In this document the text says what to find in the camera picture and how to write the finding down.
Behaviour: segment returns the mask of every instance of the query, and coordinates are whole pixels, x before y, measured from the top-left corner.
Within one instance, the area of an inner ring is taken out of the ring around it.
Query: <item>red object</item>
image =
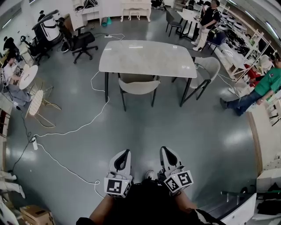
[[[246,69],[248,69],[250,67],[248,64],[244,64],[244,66],[246,67]],[[254,79],[254,78],[260,76],[260,74],[256,73],[252,69],[250,69],[247,74],[250,77],[250,79]],[[255,87],[258,83],[259,83],[259,81],[255,81],[254,83],[251,83],[250,87]]]

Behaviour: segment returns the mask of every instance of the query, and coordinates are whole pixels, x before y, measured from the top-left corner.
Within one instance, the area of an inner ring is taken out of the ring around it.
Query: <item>white ornate desk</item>
[[[138,9],[141,16],[146,16],[150,22],[151,1],[150,0],[121,0],[121,22],[124,18],[124,10]]]

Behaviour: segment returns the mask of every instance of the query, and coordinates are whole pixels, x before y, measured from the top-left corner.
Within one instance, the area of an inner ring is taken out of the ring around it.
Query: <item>green shirt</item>
[[[264,96],[270,90],[276,92],[281,86],[281,69],[273,68],[267,72],[264,78],[257,84],[255,91]]]

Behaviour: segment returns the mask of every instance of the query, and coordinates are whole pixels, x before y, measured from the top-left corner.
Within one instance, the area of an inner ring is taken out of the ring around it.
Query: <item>gray floor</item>
[[[179,40],[174,31],[168,37],[165,18],[164,11],[153,10],[150,23],[135,17],[123,23],[113,19],[106,28],[95,23],[92,32],[123,33],[126,40],[153,40],[191,48],[190,41]],[[74,65],[71,52],[62,54],[55,48],[51,58],[42,61],[37,76],[54,85],[49,100],[61,106],[62,111],[43,109],[42,114],[55,122],[53,129],[45,129],[28,117],[26,124],[32,134],[65,133],[90,122],[100,112],[104,93],[92,90],[90,79],[98,71],[101,53],[110,40],[113,39],[102,36],[96,39],[94,44],[99,50],[91,50],[92,61],[83,55]],[[189,52],[192,56],[210,56],[207,49],[202,53]],[[227,75],[223,66],[220,73]],[[99,73],[93,84],[104,89],[104,74]],[[180,108],[184,87],[182,79],[172,84],[170,78],[163,77],[154,108],[150,106],[150,95],[126,95],[127,112],[124,112],[117,75],[110,74],[110,102],[94,123],[76,133],[50,135],[37,141],[86,180],[100,180],[97,190],[102,195],[108,163],[117,152],[131,150],[135,181],[140,181],[147,170],[160,170],[159,149],[168,146],[178,152],[191,171],[194,184],[186,193],[199,206],[204,206],[221,190],[240,191],[254,182],[257,175],[254,142],[246,115],[237,117],[232,111],[221,109],[220,97],[235,97],[219,77],[198,101],[193,96]],[[20,112],[14,109],[7,144],[7,169],[12,168],[26,142]],[[34,151],[29,145],[14,172],[27,195],[25,200],[17,198],[16,206],[34,203],[47,207],[57,224],[75,224],[79,217],[89,216],[101,201],[93,185],[60,167],[41,147]]]

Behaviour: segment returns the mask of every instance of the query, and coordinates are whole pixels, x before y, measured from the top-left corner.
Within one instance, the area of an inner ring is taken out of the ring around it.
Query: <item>blue jeans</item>
[[[246,110],[262,96],[253,90],[250,94],[243,96],[231,102],[227,102],[228,109],[234,109],[238,116],[241,116]]]

